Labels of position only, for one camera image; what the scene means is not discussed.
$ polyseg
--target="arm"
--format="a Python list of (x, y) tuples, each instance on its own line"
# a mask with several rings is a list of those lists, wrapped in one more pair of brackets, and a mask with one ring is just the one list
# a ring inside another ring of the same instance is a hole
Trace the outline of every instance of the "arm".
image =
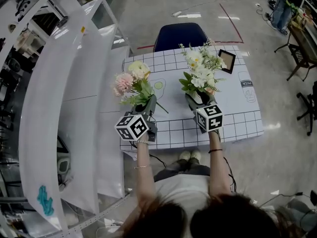
[[(209, 132), (210, 149), (222, 149), (219, 136), (216, 132)], [(223, 159), (222, 151), (214, 151), (210, 153), (210, 185), (209, 195), (218, 194), (231, 195), (228, 168)]]
[[(140, 140), (148, 141), (148, 133), (145, 133)], [(145, 143), (137, 145), (137, 167), (147, 166), (146, 168), (136, 169), (137, 173), (137, 198), (138, 206), (130, 213), (122, 226), (117, 231), (129, 229), (139, 218), (142, 209), (151, 204), (156, 198), (154, 177), (150, 164), (149, 146)]]
[[(149, 140), (149, 136), (145, 133), (140, 140)], [(137, 167), (147, 166), (146, 168), (138, 168), (137, 174), (137, 197), (139, 207), (143, 208), (156, 198), (156, 189), (154, 185), (154, 177), (150, 164), (149, 146), (145, 143), (138, 143), (137, 150)]]

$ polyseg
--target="sneaker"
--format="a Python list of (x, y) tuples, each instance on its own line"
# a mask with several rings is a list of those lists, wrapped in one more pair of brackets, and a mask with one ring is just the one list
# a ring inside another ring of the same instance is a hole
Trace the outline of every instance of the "sneaker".
[(190, 156), (191, 158), (195, 158), (198, 160), (198, 162), (200, 161), (200, 159), (202, 158), (202, 154), (200, 153), (200, 151), (198, 150), (194, 150)]
[(271, 21), (268, 20), (266, 23), (267, 23), (273, 30), (276, 30), (276, 27), (272, 26)]
[(180, 155), (179, 155), (179, 157), (178, 157), (178, 159), (179, 160), (187, 160), (187, 161), (189, 161), (189, 159), (190, 159), (190, 152), (189, 151), (184, 151), (184, 152), (182, 152)]
[(284, 29), (281, 29), (281, 30), (279, 30), (279, 31), (281, 32), (281, 34), (284, 34), (284, 35), (287, 35), (287, 34), (288, 34), (287, 31), (284, 30)]

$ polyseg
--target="hand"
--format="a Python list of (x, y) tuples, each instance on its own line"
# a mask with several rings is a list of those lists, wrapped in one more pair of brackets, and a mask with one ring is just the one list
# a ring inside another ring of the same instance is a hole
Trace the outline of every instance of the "hand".
[(142, 137), (140, 137), (140, 140), (148, 141), (149, 140), (149, 135), (148, 132), (145, 132)]

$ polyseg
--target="blue cactus sticker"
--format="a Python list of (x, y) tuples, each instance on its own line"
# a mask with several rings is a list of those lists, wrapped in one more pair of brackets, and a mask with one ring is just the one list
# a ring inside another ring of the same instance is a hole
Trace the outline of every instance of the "blue cactus sticker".
[(49, 200), (47, 200), (48, 194), (46, 192), (46, 187), (42, 185), (39, 189), (39, 195), (37, 200), (43, 207), (44, 214), (46, 216), (50, 216), (54, 213), (54, 209), (52, 208), (53, 199), (50, 197)]

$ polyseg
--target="cup drawing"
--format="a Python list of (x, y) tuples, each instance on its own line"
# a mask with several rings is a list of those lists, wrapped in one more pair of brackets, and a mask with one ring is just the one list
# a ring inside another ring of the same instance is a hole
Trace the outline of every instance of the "cup drawing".
[(247, 98), (247, 102), (255, 102), (257, 100), (256, 93), (254, 91), (253, 83), (251, 81), (249, 73), (246, 71), (242, 71), (238, 73), (238, 76), (244, 96)]

